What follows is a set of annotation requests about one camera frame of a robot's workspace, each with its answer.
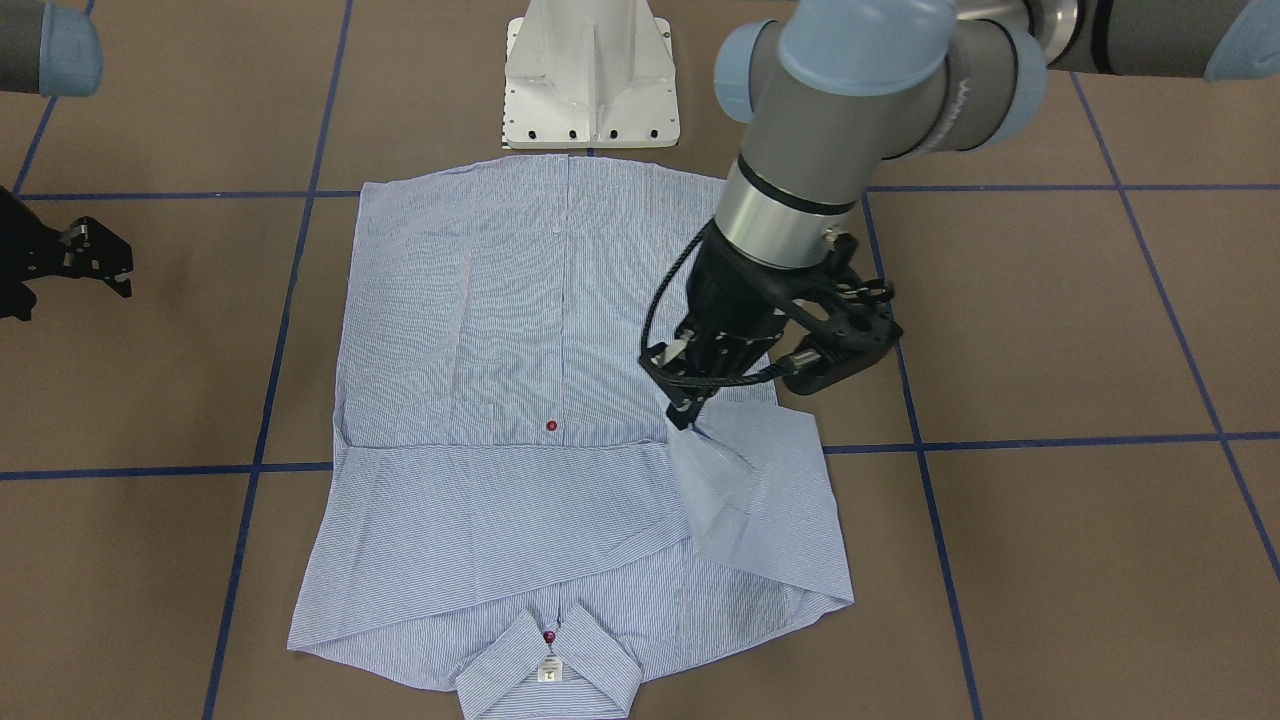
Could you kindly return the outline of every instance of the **striped shirt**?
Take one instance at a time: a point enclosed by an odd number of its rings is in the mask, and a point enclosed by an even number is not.
[[[852,602],[813,418],[764,384],[677,432],[635,363],[719,187],[548,155],[365,186],[291,650],[457,691],[468,720],[621,717]]]

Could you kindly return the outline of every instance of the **blue tape line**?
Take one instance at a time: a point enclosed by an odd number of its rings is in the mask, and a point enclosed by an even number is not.
[[[1280,432],[1226,433],[1229,441],[1280,439]]]
[[[863,219],[867,222],[867,241],[872,247],[872,258],[876,261],[876,274],[887,278],[884,273],[884,260],[879,251],[879,238],[876,234],[876,219],[872,217],[870,199],[867,193],[861,197]],[[951,610],[951,625],[955,628],[956,646],[960,650],[960,665],[964,669],[965,687],[969,689],[969,706],[974,720],[982,720],[982,700],[978,696],[978,680],[974,676],[973,661],[969,657],[969,639],[964,630],[964,618],[960,614],[960,598],[956,594],[955,582],[951,577],[951,557],[947,553],[947,541],[942,532],[942,518],[938,515],[938,502],[933,495],[933,478],[929,474],[929,460],[924,450],[920,436],[920,421],[915,413],[915,400],[911,397],[911,380],[906,374],[906,357],[902,355],[901,342],[893,348],[897,355],[897,372],[902,380],[902,402],[906,405],[906,419],[911,425],[911,441],[915,450],[915,464],[920,469],[920,484],[924,487],[924,501],[929,507],[929,524],[933,527],[933,544],[938,552],[938,565],[942,570],[942,584],[947,592],[947,607]]]
[[[1280,190],[1280,183],[1238,183],[1238,184],[1215,184],[1215,183],[1189,183],[1189,184],[1126,184],[1125,190],[1129,191],[1149,191],[1149,190],[1171,190],[1171,191],[1219,191],[1219,190]]]
[[[595,149],[586,150],[595,156]],[[1126,191],[1280,191],[1280,183],[1244,184],[1126,184]],[[1114,184],[874,184],[869,193],[893,192],[1096,192],[1115,190]],[[18,200],[41,201],[111,201],[111,200],[243,200],[243,199],[297,199],[297,197],[360,197],[358,190],[227,190],[196,192],[14,192]]]
[[[1215,442],[1212,433],[1188,433],[1167,436],[1116,436],[1116,437],[1083,437],[1083,438],[1032,438],[1032,439],[993,439],[993,441],[959,441],[959,442],[927,442],[924,450],[929,452],[948,452],[957,450],[1019,450],[1032,447],[1107,447],[1117,445],[1170,445],[1188,442]]]
[[[147,478],[166,475],[241,475],[252,465],[166,465],[160,468],[90,468],[83,470],[17,470],[0,480],[76,480],[83,478]]]
[[[1213,407],[1213,401],[1208,396],[1208,386],[1204,384],[1204,378],[1201,375],[1199,365],[1196,364],[1196,356],[1192,354],[1190,345],[1187,342],[1187,334],[1183,332],[1183,324],[1178,320],[1178,314],[1174,313],[1174,304],[1169,299],[1169,292],[1165,290],[1165,282],[1160,278],[1160,270],[1156,268],[1156,260],[1151,255],[1151,249],[1147,246],[1147,237],[1142,232],[1142,225],[1138,223],[1138,215],[1133,210],[1133,204],[1129,201],[1129,193],[1125,192],[1124,184],[1120,182],[1120,173],[1116,172],[1115,161],[1111,159],[1111,151],[1107,150],[1106,140],[1102,138],[1102,128],[1098,126],[1097,118],[1093,115],[1093,109],[1089,106],[1089,99],[1084,96],[1084,87],[1080,85],[1080,78],[1075,73],[1071,73],[1071,83],[1075,86],[1075,94],[1080,99],[1080,105],[1084,108],[1084,114],[1089,119],[1089,127],[1093,128],[1093,137],[1098,142],[1098,149],[1102,150],[1102,159],[1106,160],[1107,169],[1111,172],[1111,178],[1115,181],[1115,191],[1120,193],[1120,201],[1124,204],[1124,211],[1129,217],[1129,225],[1133,228],[1133,234],[1138,240],[1138,249],[1142,250],[1142,258],[1147,263],[1147,270],[1151,273],[1151,281],[1156,286],[1156,292],[1160,295],[1160,301],[1165,306],[1165,313],[1169,315],[1169,323],[1174,327],[1174,334],[1178,336],[1178,345],[1183,350],[1183,357],[1187,359],[1187,366],[1190,368],[1192,378],[1196,380],[1196,388],[1199,391],[1201,400],[1204,402],[1204,411],[1208,413],[1210,421],[1213,424],[1213,432],[1219,443],[1222,446],[1222,454],[1226,456],[1226,464],[1231,468],[1231,475],[1235,477],[1235,484],[1240,489],[1240,497],[1244,500],[1244,506],[1249,510],[1249,516],[1253,519],[1253,528],[1258,533],[1258,539],[1262,541],[1262,548],[1267,553],[1267,559],[1271,561],[1271,571],[1275,573],[1276,580],[1280,580],[1280,557],[1276,556],[1276,548],[1271,543],[1271,537],[1267,534],[1267,528],[1262,523],[1262,515],[1258,512],[1257,505],[1253,502],[1253,493],[1249,492],[1248,483],[1244,482],[1244,474],[1240,471],[1239,464],[1235,461],[1235,452],[1231,451],[1231,443],[1228,439],[1226,432],[1222,428],[1222,420],[1217,415],[1217,409]]]
[[[246,199],[302,199],[307,191],[297,190],[233,190],[224,192],[32,192],[19,196],[28,202],[40,201],[99,201],[99,200],[246,200]]]
[[[1060,192],[1115,190],[1110,184],[873,184],[867,192]]]
[[[22,168],[18,169],[18,178],[13,181],[14,195],[22,192],[22,186],[27,182],[27,173],[31,172],[31,164],[36,160],[36,149],[40,147],[40,141],[45,138],[45,128],[49,127],[49,117],[54,114],[54,108],[56,105],[56,96],[50,97],[49,102],[45,104],[45,114],[40,117],[40,124],[36,126],[36,135],[32,136],[31,145],[27,146],[27,156],[22,159]]]
[[[319,473],[332,471],[333,462],[264,462],[261,473]]]
[[[320,168],[324,164],[325,142],[329,137],[329,120],[333,117],[333,104],[338,95],[338,79],[342,76],[342,60],[347,49],[347,32],[351,29],[351,8],[353,0],[347,0],[342,14],[342,29],[338,33],[338,49],[333,58],[333,72],[329,77],[329,94],[325,97],[324,115],[320,120],[320,136],[316,138],[315,158],[311,163],[311,182],[307,186],[307,201],[302,208],[302,224],[298,228],[298,241],[293,251],[293,266],[289,269],[289,286],[284,293],[284,307],[280,311],[280,331],[275,341],[275,356],[271,360],[271,374],[266,384],[266,397],[262,401],[262,425],[253,450],[253,465],[259,466],[266,454],[266,437],[271,427],[271,409],[280,379],[280,365],[284,361],[284,343],[289,334],[289,313],[293,305],[293,290],[298,283],[298,266],[306,249],[307,231],[311,227],[311,210],[315,206],[315,192],[320,184]],[[244,491],[244,509],[241,512],[239,536],[236,539],[236,555],[232,559],[230,578],[227,582],[227,601],[223,605],[223,618],[218,628],[218,644],[214,648],[214,662],[209,671],[209,689],[205,693],[204,720],[212,720],[214,706],[218,702],[218,685],[221,680],[223,662],[227,659],[227,641],[230,637],[232,616],[236,612],[236,594],[239,589],[241,569],[244,564],[244,550],[248,546],[248,530],[253,519],[253,502],[257,497],[257,483],[261,473],[250,474]]]
[[[882,452],[915,452],[915,445],[910,442],[887,442],[881,445],[824,445],[822,451],[827,455],[877,455]]]

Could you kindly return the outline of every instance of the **light blue joint cap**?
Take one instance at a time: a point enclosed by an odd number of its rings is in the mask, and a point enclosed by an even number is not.
[[[102,44],[79,10],[45,3],[40,36],[40,94],[93,95],[102,82]]]
[[[1048,87],[1048,68],[1044,65],[1044,50],[1039,42],[1027,33],[1025,29],[1009,27],[1000,23],[1009,37],[1014,41],[1014,53],[1018,55],[1018,79],[1014,82],[1014,101],[1005,113],[996,132],[986,142],[973,150],[982,150],[997,142],[1004,142],[1010,137],[1023,132],[1030,124],[1032,118],[1039,111],[1041,101],[1044,100],[1044,91]]]
[[[890,95],[933,74],[955,26],[951,0],[800,0],[778,59],[823,92]]]
[[[764,26],[774,20],[745,24],[724,38],[716,55],[716,100],[724,114],[740,123],[751,122],[751,54]]]
[[[1280,0],[1253,0],[1204,68],[1204,79],[1261,79],[1280,72]]]

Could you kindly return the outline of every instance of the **brown floor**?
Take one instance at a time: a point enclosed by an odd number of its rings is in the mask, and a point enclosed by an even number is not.
[[[652,5],[684,138],[617,155],[721,176],[716,49],[790,5]],[[343,35],[342,0],[100,0],[95,97],[42,132],[45,100],[0,97],[0,183],[137,259],[128,301],[47,279],[0,322],[0,717],[460,716],[284,638],[355,191],[502,154],[524,8],[360,0]],[[635,717],[1280,717],[1280,78],[1079,88],[876,178],[905,370],[786,398],[829,446],[858,603]]]

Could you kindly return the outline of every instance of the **gray robot arm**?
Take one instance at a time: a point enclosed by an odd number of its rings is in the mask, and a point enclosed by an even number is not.
[[[102,47],[83,13],[40,0],[0,0],[0,90],[92,95]]]
[[[863,281],[841,225],[876,165],[974,150],[1021,129],[1046,68],[1256,78],[1280,70],[1280,0],[801,0],[721,50],[716,90],[749,122],[686,284],[669,343],[640,364],[685,428],[721,387],[782,377],[812,393],[883,357],[901,336],[892,288]],[[675,275],[660,283],[654,307]],[[820,313],[814,313],[820,307]],[[808,334],[748,370],[788,322]]]

